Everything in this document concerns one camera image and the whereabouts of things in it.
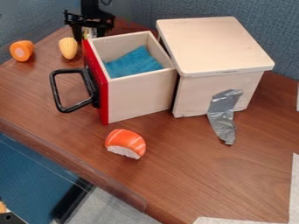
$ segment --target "orange fruit toy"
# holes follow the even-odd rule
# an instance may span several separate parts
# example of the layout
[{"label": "orange fruit toy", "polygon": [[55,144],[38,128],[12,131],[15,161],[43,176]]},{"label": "orange fruit toy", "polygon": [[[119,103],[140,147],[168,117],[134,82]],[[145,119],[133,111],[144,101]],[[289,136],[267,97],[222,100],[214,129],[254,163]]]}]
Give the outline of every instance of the orange fruit toy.
[{"label": "orange fruit toy", "polygon": [[106,138],[105,146],[108,151],[134,159],[139,159],[146,150],[144,139],[126,129],[112,131]]},{"label": "orange fruit toy", "polygon": [[34,45],[30,40],[21,40],[10,46],[11,57],[17,61],[27,61],[33,54]]}]

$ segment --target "black handle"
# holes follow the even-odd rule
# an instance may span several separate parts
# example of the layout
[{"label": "black handle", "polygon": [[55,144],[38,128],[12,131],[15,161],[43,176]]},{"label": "black handle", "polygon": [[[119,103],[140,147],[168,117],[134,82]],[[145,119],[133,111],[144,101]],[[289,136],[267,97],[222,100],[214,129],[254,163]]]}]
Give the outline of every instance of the black handle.
[{"label": "black handle", "polygon": [[[87,92],[90,97],[84,101],[76,103],[72,107],[64,108],[60,101],[59,91],[57,89],[56,80],[55,80],[55,76],[58,74],[80,74],[85,83]],[[97,107],[97,105],[98,105],[98,97],[99,97],[98,90],[97,90],[97,87],[93,83],[92,77],[88,74],[88,71],[86,69],[76,68],[76,69],[56,70],[50,74],[50,84],[51,84],[52,93],[53,93],[53,97],[54,97],[54,101],[55,101],[57,110],[60,111],[61,113],[71,113],[77,109],[81,109],[81,108],[85,107],[86,105],[88,105],[90,103],[93,103],[93,105],[95,107]]]}]

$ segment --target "desk surface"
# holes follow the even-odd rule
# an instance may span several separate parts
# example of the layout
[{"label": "desk surface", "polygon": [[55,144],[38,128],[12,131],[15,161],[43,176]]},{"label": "desk surface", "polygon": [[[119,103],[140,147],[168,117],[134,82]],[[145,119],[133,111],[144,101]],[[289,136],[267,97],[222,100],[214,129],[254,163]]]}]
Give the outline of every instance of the desk surface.
[{"label": "desk surface", "polygon": [[[144,28],[118,22],[114,33],[139,30]],[[205,116],[175,119],[164,111],[102,126],[91,106],[71,114],[54,106],[49,73],[83,64],[80,56],[60,56],[58,41],[70,35],[62,28],[35,45],[30,61],[11,59],[0,66],[0,115],[52,144],[36,150],[94,183],[90,167],[104,172],[144,197],[147,214],[164,223],[192,223],[198,216],[288,220],[292,153],[299,153],[295,81],[264,75],[249,108],[236,113],[237,141],[231,147],[218,140]],[[83,97],[78,80],[59,81],[66,104]],[[141,160],[107,152],[104,140],[114,129],[144,137],[148,149]],[[23,138],[40,146],[36,138]]]}]

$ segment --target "box lid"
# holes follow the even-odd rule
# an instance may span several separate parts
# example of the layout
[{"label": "box lid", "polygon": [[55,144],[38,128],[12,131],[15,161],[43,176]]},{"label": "box lid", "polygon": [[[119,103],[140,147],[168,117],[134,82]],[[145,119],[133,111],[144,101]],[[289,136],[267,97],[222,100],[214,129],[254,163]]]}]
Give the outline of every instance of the box lid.
[{"label": "box lid", "polygon": [[157,20],[182,76],[271,70],[275,63],[235,17]]}]

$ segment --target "salmon nigiri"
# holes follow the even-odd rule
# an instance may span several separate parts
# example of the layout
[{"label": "salmon nigiri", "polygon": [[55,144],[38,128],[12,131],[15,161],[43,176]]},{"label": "salmon nigiri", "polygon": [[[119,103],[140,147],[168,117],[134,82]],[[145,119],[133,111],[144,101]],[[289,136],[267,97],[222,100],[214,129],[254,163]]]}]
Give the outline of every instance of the salmon nigiri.
[{"label": "salmon nigiri", "polygon": [[144,139],[126,129],[113,130],[106,138],[105,146],[108,151],[134,159],[143,156],[146,149]]}]

